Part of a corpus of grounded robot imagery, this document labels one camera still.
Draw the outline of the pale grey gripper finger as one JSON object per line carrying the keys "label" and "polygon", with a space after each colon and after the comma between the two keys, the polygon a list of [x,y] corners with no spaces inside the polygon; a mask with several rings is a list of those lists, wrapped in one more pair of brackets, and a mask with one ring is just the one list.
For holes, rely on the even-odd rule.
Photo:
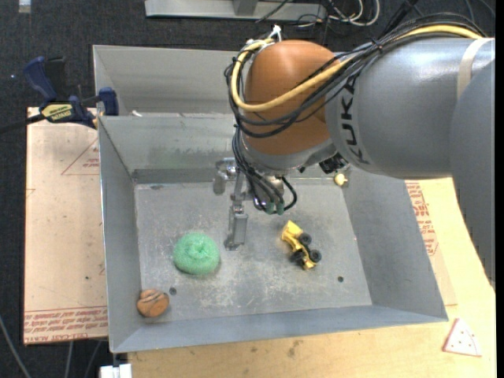
{"label": "pale grey gripper finger", "polygon": [[246,226],[248,215],[246,213],[237,213],[235,215],[235,245],[242,246],[246,241]]}
{"label": "pale grey gripper finger", "polygon": [[228,251],[236,250],[236,245],[234,242],[234,223],[235,211],[230,210],[228,212],[228,231],[226,239],[224,240],[224,248]]}

